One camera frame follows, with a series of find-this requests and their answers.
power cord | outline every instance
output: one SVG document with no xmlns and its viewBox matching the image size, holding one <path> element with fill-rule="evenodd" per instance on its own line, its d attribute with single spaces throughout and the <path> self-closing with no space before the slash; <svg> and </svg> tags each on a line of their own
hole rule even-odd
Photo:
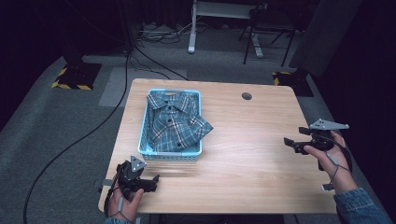
<svg viewBox="0 0 396 224">
<path fill-rule="evenodd" d="M 119 180 L 120 170 L 121 169 L 119 169 L 117 171 L 116 175 L 113 177 L 113 182 L 111 183 L 111 187 L 110 187 L 110 189 L 107 192 L 107 196 L 106 196 L 106 199 L 105 199 L 105 206 L 104 206 L 105 217 L 109 217 L 109 215 L 108 215 L 108 203 L 110 201 L 110 197 L 113 194 L 114 190 L 119 189 L 119 188 L 114 189 L 114 186 L 116 185 L 116 181 Z"/>
<path fill-rule="evenodd" d="M 177 76 L 182 77 L 182 78 L 184 78 L 185 80 L 189 81 L 186 77 L 183 77 L 181 74 L 179 74 L 179 73 L 177 73 L 177 72 L 175 72 L 175 71 L 173 71 L 173 70 L 171 70 L 171 69 L 165 67 L 164 65 L 162 65 L 162 64 L 160 64 L 160 63 L 157 63 L 157 62 L 154 61 L 152 58 L 150 58 L 147 54 L 145 54 L 144 52 L 142 52 L 142 50 L 140 50 L 138 47 L 134 47 L 134 48 L 137 49 L 137 51 L 139 51 L 141 54 L 143 54 L 143 56 L 145 56 L 146 58 L 148 58 L 148 59 L 151 60 L 152 62 L 158 64 L 159 66 L 161 66 L 162 68 L 168 70 L 169 72 L 174 73 L 174 74 L 176 74 Z"/>
<path fill-rule="evenodd" d="M 315 134 L 315 133 L 312 133 L 312 137 L 313 138 L 321 138 L 321 139 L 324 139 L 324 140 L 327 140 L 327 141 L 331 141 L 334 144 L 336 144 L 338 147 L 340 147 L 341 150 L 347 150 L 345 147 L 341 146 L 341 144 L 337 143 L 336 141 L 334 141 L 331 138 L 328 138 L 328 137 L 325 137 L 325 136 L 322 136 L 322 135 L 319 135 L 319 134 Z"/>
<path fill-rule="evenodd" d="M 76 142 L 72 143 L 70 146 L 66 147 L 64 150 L 62 150 L 60 153 L 58 153 L 58 155 L 56 155 L 51 161 L 49 161 L 47 163 L 47 165 L 41 170 L 41 172 L 39 173 L 39 175 L 35 178 L 35 181 L 33 182 L 32 186 L 29 189 L 29 192 L 26 196 L 25 202 L 24 202 L 24 207 L 23 207 L 23 223 L 27 224 L 27 206 L 29 203 L 29 199 L 30 196 L 33 192 L 33 189 L 35 187 L 35 184 L 37 183 L 38 179 L 44 174 L 44 172 L 46 172 L 46 170 L 60 157 L 62 156 L 68 149 L 70 149 L 71 147 L 75 146 L 77 143 L 81 142 L 82 140 L 84 140 L 85 138 L 87 138 L 88 136 L 90 136 L 92 133 L 96 132 L 103 124 L 105 124 L 112 116 L 113 114 L 116 112 L 116 110 L 120 107 L 120 104 L 125 96 L 125 93 L 128 89 L 128 62 L 129 62 L 129 57 L 130 57 L 130 52 L 127 53 L 126 56 L 126 60 L 125 60 L 125 87 L 124 87 L 124 91 L 122 93 L 122 96 L 119 100 L 119 102 L 117 103 L 116 107 L 114 107 L 114 109 L 111 111 L 111 113 L 98 125 L 96 126 L 94 129 L 92 129 L 90 132 L 88 132 L 87 134 L 85 134 L 84 136 L 80 137 Z"/>
<path fill-rule="evenodd" d="M 138 70 L 138 71 L 148 71 L 148 72 L 151 72 L 151 73 L 157 73 L 157 74 L 163 75 L 164 77 L 166 77 L 166 78 L 168 78 L 168 79 L 171 79 L 171 78 L 170 78 L 169 76 L 167 76 L 166 74 L 164 74 L 164 73 L 162 73 L 162 72 L 154 71 L 154 70 L 152 70 L 150 67 L 148 67 L 147 65 L 144 65 L 144 64 L 140 63 L 139 60 L 138 60 L 136 57 L 131 56 L 131 58 L 134 58 L 134 59 L 137 61 L 137 63 L 139 63 L 141 66 L 144 66 L 144 67 L 147 68 L 147 69 L 136 68 L 136 67 L 134 66 L 134 64 L 133 64 L 133 63 L 131 62 L 131 60 L 130 60 L 129 63 L 130 63 L 131 66 L 134 68 L 134 70 Z"/>
<path fill-rule="evenodd" d="M 82 13 L 80 13 L 74 6 L 73 6 L 73 4 L 71 4 L 68 0 L 64 0 L 65 1 L 65 3 L 68 5 L 68 6 L 70 6 L 72 9 L 73 9 L 73 11 L 75 11 L 76 12 L 76 14 L 78 14 L 85 22 L 87 22 L 87 24 L 89 24 L 94 30 L 96 30 L 97 32 L 99 32 L 100 34 L 102 34 L 102 35 L 104 35 L 104 36 L 106 36 L 106 37 L 108 37 L 108 38 L 110 38 L 110 39 L 113 39 L 113 40 L 115 40 L 115 41 L 117 41 L 117 42 L 120 42 L 121 44 L 124 44 L 124 41 L 123 40 L 120 40 L 120 39 L 118 39 L 118 38 L 116 38 L 116 37 L 114 37 L 114 36 L 112 36 L 112 35 L 109 35 L 108 33 L 106 33 L 106 32 L 104 32 L 103 30 L 101 30 L 101 29 L 99 29 L 96 25 L 94 25 L 92 22 L 90 22 L 84 15 L 82 15 Z M 150 42 L 150 43 L 158 43 L 158 42 L 160 42 L 160 43 L 163 43 L 163 44 L 175 44 L 175 43 L 178 43 L 178 42 L 180 42 L 180 34 L 183 34 L 183 31 L 185 30 L 185 29 L 187 29 L 188 27 L 190 27 L 192 25 L 192 22 L 191 23 L 189 23 L 188 25 L 186 25 L 186 26 L 184 26 L 182 29 L 180 29 L 180 30 L 178 30 L 178 31 L 175 31 L 175 32 L 167 32 L 167 33 L 165 33 L 164 35 L 154 35 L 154 36 L 147 36 L 147 35 L 145 35 L 144 36 L 144 38 L 139 38 L 139 39 L 137 39 L 137 40 L 139 40 L 139 41 L 147 41 L 147 42 Z M 154 29 L 151 29 L 151 30 L 149 30 L 148 31 L 148 33 L 150 32 L 150 31 L 152 31 L 152 30 L 155 30 L 155 29 L 157 29 L 159 26 L 157 26 L 156 28 L 154 28 Z M 177 39 L 177 41 L 174 41 L 174 42 L 170 42 L 170 43 L 166 43 L 166 42 L 163 42 L 163 40 L 165 40 L 165 39 Z"/>
<path fill-rule="evenodd" d="M 326 156 L 329 158 L 329 160 L 332 162 L 332 164 L 335 165 L 336 168 L 335 168 L 334 174 L 330 178 L 330 183 L 322 185 L 322 189 L 323 190 L 332 190 L 332 189 L 334 189 L 334 186 L 332 185 L 332 182 L 334 181 L 335 176 L 337 175 L 337 172 L 338 172 L 339 168 L 341 167 L 341 168 L 343 168 L 344 170 L 346 170 L 348 172 L 350 172 L 350 171 L 345 166 L 340 165 L 338 160 L 336 158 L 334 158 L 332 155 L 329 154 L 329 151 L 326 151 Z"/>
<path fill-rule="evenodd" d="M 189 24 L 185 25 L 183 28 L 181 28 L 178 31 L 164 32 L 164 34 L 162 34 L 162 35 L 151 35 L 151 36 L 149 36 L 149 34 L 153 33 L 154 30 L 158 29 L 161 26 L 156 26 L 155 28 L 148 29 L 148 30 L 146 29 L 146 27 L 144 27 L 145 30 L 143 30 L 141 32 L 142 33 L 146 33 L 146 34 L 143 35 L 143 38 L 139 38 L 138 40 L 139 41 L 146 41 L 146 42 L 149 42 L 149 43 L 158 43 L 158 42 L 160 42 L 162 44 L 176 44 L 176 43 L 180 42 L 180 36 L 185 34 L 187 32 L 185 30 L 187 28 L 191 27 L 191 26 L 192 26 L 192 22 L 190 22 Z M 167 43 L 167 42 L 163 42 L 163 40 L 165 40 L 165 39 L 177 39 L 177 41 Z"/>
<path fill-rule="evenodd" d="M 296 221 L 296 223 L 300 224 L 300 221 L 298 220 L 297 215 L 293 214 L 293 216 L 294 216 L 294 220 Z"/>
</svg>

dark background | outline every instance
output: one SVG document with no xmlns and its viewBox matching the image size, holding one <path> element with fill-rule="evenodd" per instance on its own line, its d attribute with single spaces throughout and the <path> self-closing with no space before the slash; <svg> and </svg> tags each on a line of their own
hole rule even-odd
<svg viewBox="0 0 396 224">
<path fill-rule="evenodd" d="M 172 27 L 178 22 L 189 22 L 191 2 L 170 1 L 173 4 L 170 7 L 164 6 L 163 1 L 136 1 L 143 8 L 136 15 Z M 123 39 L 114 2 L 70 3 L 98 28 Z M 98 34 L 65 1 L 59 4 L 63 9 L 60 16 L 81 54 L 122 46 L 119 41 Z M 334 120 L 350 125 L 350 130 L 342 131 L 343 136 L 393 221 L 396 220 L 396 193 L 392 186 L 396 168 L 392 144 L 396 133 L 393 128 L 396 125 L 393 92 L 396 35 L 392 32 L 396 27 L 395 8 L 395 1 L 363 0 L 324 76 L 313 77 Z M 0 29 L 0 129 L 3 129 L 35 80 L 62 56 L 62 51 L 56 34 L 26 0 L 0 3 Z"/>
</svg>

black curtain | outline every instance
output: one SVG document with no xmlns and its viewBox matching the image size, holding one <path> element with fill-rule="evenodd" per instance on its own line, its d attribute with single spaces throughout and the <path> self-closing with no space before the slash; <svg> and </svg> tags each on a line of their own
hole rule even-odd
<svg viewBox="0 0 396 224">
<path fill-rule="evenodd" d="M 0 1 L 0 131 L 61 51 L 26 0 Z"/>
<path fill-rule="evenodd" d="M 376 196 L 396 222 L 396 2 L 362 1 L 322 77 L 312 77 Z"/>
<path fill-rule="evenodd" d="M 360 4 L 361 0 L 321 0 L 289 66 L 323 76 Z"/>
<path fill-rule="evenodd" d="M 140 0 L 145 24 L 176 28 L 191 22 L 193 0 Z"/>
</svg>

gray carpet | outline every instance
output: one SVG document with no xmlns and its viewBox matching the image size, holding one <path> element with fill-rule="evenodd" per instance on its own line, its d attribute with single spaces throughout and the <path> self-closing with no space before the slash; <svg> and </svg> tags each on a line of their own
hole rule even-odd
<svg viewBox="0 0 396 224">
<path fill-rule="evenodd" d="M 238 30 L 206 30 L 198 34 L 194 54 L 187 53 L 188 35 L 183 35 L 175 44 L 145 42 L 144 46 L 139 44 L 139 48 L 156 62 L 187 76 L 189 80 L 273 85 L 272 72 L 293 71 L 287 66 L 280 67 L 287 42 L 285 36 L 273 46 L 268 46 L 267 43 L 273 35 L 262 36 L 262 44 L 270 47 L 263 49 L 265 57 L 258 59 L 251 48 L 247 64 L 243 65 L 247 39 L 238 41 L 239 35 Z M 300 35 L 296 36 L 293 49 L 300 38 Z M 182 79 L 153 63 L 137 50 L 132 55 L 135 59 L 132 58 L 128 63 L 129 83 L 137 77 L 166 78 L 158 73 L 134 69 L 147 69 L 146 66 L 165 73 L 172 79 Z M 99 125 L 113 111 L 122 96 L 125 58 L 121 52 L 85 56 L 83 60 L 85 63 L 103 65 L 92 91 L 51 88 L 65 65 L 61 58 L 49 66 L 36 81 L 0 133 L 2 223 L 22 223 L 23 203 L 35 177 L 54 156 Z M 332 114 L 310 77 L 308 81 L 315 96 L 297 97 L 307 123 L 319 118 L 332 120 Z M 96 192 L 93 183 L 106 175 L 123 105 L 124 103 L 117 108 L 101 128 L 70 147 L 42 175 L 30 198 L 28 223 L 104 222 L 105 216 L 97 207 L 100 194 Z M 356 165 L 354 175 L 377 202 L 370 185 Z M 297 217 L 300 223 L 339 223 L 336 215 L 307 214 Z M 140 223 L 149 223 L 148 215 L 140 215 L 139 218 Z M 284 218 L 285 223 L 296 223 L 291 214 L 286 214 Z"/>
</svg>

table leg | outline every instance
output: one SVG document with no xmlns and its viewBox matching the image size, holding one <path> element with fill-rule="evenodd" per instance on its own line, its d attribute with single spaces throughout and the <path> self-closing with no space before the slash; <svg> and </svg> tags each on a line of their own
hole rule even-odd
<svg viewBox="0 0 396 224">
<path fill-rule="evenodd" d="M 197 0 L 192 4 L 192 25 L 190 33 L 189 53 L 195 52 L 195 38 L 196 38 L 196 21 L 197 21 Z"/>
<path fill-rule="evenodd" d="M 251 43 L 254 46 L 254 49 L 256 50 L 256 55 L 258 58 L 263 58 L 264 55 L 262 54 L 262 48 L 260 47 L 259 39 L 257 37 L 257 34 L 253 34 L 251 37 Z"/>
</svg>

